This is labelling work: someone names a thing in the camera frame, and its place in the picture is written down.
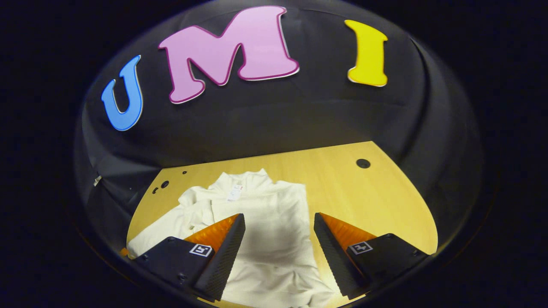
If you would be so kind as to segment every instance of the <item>white sweater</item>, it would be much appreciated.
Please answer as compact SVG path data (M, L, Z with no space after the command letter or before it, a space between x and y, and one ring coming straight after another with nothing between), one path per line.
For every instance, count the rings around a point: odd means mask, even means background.
M264 169L222 173L208 189L185 191L179 203L128 243L132 258L168 236L184 239L243 213L246 232L222 300L259 308L323 307L334 294L319 278L303 184L273 183Z

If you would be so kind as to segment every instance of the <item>pink letter m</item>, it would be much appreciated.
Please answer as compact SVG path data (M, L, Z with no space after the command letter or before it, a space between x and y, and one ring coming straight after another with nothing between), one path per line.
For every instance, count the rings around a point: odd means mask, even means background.
M244 63L238 76L258 81L293 75L299 63L289 57L283 38L283 7L263 6L245 9L232 19L220 37L198 26L185 28L159 45L168 57L173 82L169 99L174 104L202 94L206 84L192 74L190 62L217 85L229 81L236 51L242 46Z

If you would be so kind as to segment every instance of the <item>price tag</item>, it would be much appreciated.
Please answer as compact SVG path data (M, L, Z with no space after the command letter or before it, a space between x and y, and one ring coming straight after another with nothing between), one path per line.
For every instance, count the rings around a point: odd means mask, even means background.
M242 193L243 185L242 184L236 184L234 187L232 187L232 190L229 192L229 196L227 197L227 201L236 201L239 199L240 194Z

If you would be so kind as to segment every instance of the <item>wooden table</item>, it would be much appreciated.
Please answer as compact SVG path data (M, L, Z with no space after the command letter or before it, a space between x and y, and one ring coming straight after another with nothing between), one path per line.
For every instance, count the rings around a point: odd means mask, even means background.
M360 158L368 160L370 167L360 168L356 164ZM209 187L222 172L242 174L258 172L261 168L273 182L284 180L306 185L314 258L321 279L337 292L339 288L313 230L317 212L341 219L376 236L394 233L427 254L437 249L436 225L423 198L398 166L372 141L163 169L133 215L127 242L178 206L178 198L188 188ZM166 180L169 185L160 188ZM326 308L350 302L338 293ZM213 305L243 307L225 301Z

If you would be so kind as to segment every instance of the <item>yellow letter i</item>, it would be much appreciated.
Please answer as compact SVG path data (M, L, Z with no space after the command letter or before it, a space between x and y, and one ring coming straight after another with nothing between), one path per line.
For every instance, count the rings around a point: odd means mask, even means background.
M384 41L386 35L379 30L353 20L344 23L354 30L357 40L356 66L349 69L348 79L351 82L382 87L388 82L384 74Z

